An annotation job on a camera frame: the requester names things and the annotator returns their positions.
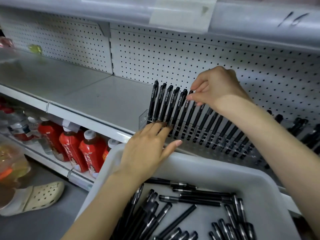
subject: floor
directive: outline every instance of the floor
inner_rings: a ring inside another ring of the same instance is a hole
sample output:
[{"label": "floor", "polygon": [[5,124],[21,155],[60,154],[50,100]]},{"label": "floor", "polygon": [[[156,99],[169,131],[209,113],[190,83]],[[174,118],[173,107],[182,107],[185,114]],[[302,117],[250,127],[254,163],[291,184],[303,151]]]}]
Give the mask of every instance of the floor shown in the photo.
[{"label": "floor", "polygon": [[54,205],[10,217],[0,216],[1,240],[59,240],[74,222],[88,192],[70,184],[36,162],[28,186],[63,181],[65,190]]}]

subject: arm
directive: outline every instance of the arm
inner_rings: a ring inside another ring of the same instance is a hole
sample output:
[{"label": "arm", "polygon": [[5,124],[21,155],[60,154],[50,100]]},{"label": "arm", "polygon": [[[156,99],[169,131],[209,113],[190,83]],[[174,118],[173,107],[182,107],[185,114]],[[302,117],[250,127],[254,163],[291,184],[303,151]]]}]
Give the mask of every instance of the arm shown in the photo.
[{"label": "arm", "polygon": [[163,149],[171,131],[171,128],[164,127],[165,125],[148,124],[128,141],[119,169],[108,177],[94,200],[62,240],[110,239],[131,196],[182,143],[180,140],[173,141]]},{"label": "arm", "polygon": [[250,100],[233,70],[202,72],[191,89],[187,99],[209,104],[248,136],[320,238],[319,157]]}]

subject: paper label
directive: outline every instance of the paper label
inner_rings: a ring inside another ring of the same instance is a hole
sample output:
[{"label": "paper label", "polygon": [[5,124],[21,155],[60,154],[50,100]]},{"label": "paper label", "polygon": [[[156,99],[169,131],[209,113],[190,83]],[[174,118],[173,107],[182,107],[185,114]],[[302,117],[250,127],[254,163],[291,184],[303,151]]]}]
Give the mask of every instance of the paper label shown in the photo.
[{"label": "paper label", "polygon": [[207,33],[217,0],[157,0],[149,24],[182,32]]}]

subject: red bottle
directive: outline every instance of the red bottle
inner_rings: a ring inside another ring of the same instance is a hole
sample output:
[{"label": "red bottle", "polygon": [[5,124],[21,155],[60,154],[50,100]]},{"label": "red bottle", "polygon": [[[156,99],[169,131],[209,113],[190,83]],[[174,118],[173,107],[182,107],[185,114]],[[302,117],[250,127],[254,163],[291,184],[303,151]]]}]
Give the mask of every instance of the red bottle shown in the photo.
[{"label": "red bottle", "polygon": [[102,154],[105,148],[106,142],[93,130],[89,129],[84,133],[84,140],[80,143],[79,149],[82,151],[89,172],[94,178],[97,178],[103,165]]},{"label": "red bottle", "polygon": [[63,127],[63,130],[59,141],[66,150],[72,167],[81,173],[88,171],[86,160],[79,149],[79,145],[84,139],[83,131],[79,130],[78,133],[75,133],[65,127]]},{"label": "red bottle", "polygon": [[69,158],[64,150],[63,146],[59,141],[59,136],[63,132],[63,128],[52,121],[40,117],[42,123],[38,127],[38,131],[49,141],[52,151],[56,159],[67,162]]}]

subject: white perforated panel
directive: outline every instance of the white perforated panel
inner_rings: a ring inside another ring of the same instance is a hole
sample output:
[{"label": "white perforated panel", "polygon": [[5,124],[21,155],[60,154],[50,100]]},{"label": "white perforated panel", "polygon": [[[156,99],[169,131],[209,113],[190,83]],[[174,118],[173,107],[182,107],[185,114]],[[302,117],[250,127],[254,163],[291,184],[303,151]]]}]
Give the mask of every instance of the white perforated panel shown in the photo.
[{"label": "white perforated panel", "polygon": [[65,15],[1,8],[1,28],[16,48],[36,44],[42,54],[112,73],[109,38],[89,20]]},{"label": "white perforated panel", "polygon": [[320,115],[320,56],[160,29],[111,24],[114,74],[190,88],[215,66],[234,69],[253,100],[287,120]]}]

